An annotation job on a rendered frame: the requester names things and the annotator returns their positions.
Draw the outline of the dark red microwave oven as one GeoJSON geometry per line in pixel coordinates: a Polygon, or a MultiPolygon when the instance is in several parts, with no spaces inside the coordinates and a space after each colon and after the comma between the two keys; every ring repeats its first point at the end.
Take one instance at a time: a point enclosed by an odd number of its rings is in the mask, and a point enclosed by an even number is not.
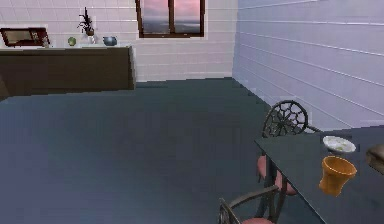
{"type": "Polygon", "coordinates": [[[0,34],[7,47],[17,46],[43,46],[42,39],[50,39],[44,27],[28,27],[28,28],[0,28],[0,34]]]}

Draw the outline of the dark brown framed window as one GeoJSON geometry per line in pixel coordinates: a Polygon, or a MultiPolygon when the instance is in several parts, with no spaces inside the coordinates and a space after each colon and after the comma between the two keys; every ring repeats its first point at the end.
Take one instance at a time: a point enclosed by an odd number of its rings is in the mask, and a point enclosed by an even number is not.
{"type": "Polygon", "coordinates": [[[205,0],[135,0],[140,38],[204,36],[205,0]]]}

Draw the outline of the dark grey dining table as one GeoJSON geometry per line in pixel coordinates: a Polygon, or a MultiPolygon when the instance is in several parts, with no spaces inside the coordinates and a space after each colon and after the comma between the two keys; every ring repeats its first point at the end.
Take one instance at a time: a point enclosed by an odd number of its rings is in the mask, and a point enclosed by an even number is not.
{"type": "Polygon", "coordinates": [[[366,160],[367,149],[384,144],[384,125],[262,138],[256,143],[324,224],[384,224],[384,175],[366,160]],[[325,136],[341,136],[356,146],[343,157],[357,174],[337,197],[319,188],[321,162],[329,155],[322,142],[325,136]]]}

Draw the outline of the black round-back chair pink seat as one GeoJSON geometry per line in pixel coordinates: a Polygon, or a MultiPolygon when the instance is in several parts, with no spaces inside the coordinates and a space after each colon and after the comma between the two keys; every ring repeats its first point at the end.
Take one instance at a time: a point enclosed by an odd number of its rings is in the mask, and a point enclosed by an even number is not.
{"type": "MultiPolygon", "coordinates": [[[[321,132],[320,129],[309,125],[309,116],[304,107],[294,100],[283,100],[271,107],[265,118],[262,138],[278,137],[285,135],[297,135],[305,130],[313,132],[321,132]]],[[[257,159],[258,182],[266,177],[266,156],[262,153],[257,159]]],[[[277,173],[275,185],[282,188],[282,175],[277,173]]],[[[289,196],[296,195],[296,191],[287,184],[286,194],[289,196]]]]}
{"type": "Polygon", "coordinates": [[[217,224],[276,224],[278,187],[246,193],[232,201],[219,199],[217,224]]]}

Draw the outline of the dark house plant in pot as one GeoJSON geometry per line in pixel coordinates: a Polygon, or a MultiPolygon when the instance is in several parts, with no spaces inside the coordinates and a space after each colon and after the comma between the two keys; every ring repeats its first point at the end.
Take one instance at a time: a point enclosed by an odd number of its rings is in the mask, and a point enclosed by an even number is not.
{"type": "Polygon", "coordinates": [[[92,25],[92,19],[88,15],[87,8],[84,8],[84,13],[80,14],[82,20],[78,24],[78,28],[81,29],[81,32],[84,33],[88,38],[91,44],[95,44],[95,30],[92,25]]]}

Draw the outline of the white plate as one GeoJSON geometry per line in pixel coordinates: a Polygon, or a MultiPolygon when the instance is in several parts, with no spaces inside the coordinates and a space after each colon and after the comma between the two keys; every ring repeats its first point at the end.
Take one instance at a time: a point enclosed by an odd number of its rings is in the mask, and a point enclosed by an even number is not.
{"type": "Polygon", "coordinates": [[[322,139],[325,147],[336,153],[352,153],[356,150],[356,146],[349,140],[337,136],[325,136],[322,139]]]}

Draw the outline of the dark brown bread loaf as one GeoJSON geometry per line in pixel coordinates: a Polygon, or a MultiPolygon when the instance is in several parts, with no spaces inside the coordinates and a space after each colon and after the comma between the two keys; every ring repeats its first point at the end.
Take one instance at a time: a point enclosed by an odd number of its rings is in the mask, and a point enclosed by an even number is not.
{"type": "Polygon", "coordinates": [[[384,175],[384,144],[370,147],[366,152],[368,165],[384,175]]]}

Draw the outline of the dark brown kitchen counter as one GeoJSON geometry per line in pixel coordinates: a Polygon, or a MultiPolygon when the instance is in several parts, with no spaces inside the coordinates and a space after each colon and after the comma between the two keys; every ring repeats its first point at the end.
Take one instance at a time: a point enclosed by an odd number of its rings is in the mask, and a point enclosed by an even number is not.
{"type": "Polygon", "coordinates": [[[0,101],[134,88],[130,47],[0,50],[0,101]]]}

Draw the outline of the orange cup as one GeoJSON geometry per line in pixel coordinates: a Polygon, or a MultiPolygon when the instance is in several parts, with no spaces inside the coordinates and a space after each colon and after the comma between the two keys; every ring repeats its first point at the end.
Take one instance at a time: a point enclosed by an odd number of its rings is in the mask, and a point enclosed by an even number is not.
{"type": "Polygon", "coordinates": [[[322,178],[319,188],[328,195],[338,197],[343,186],[357,173],[356,167],[348,160],[327,156],[322,160],[322,178]]]}

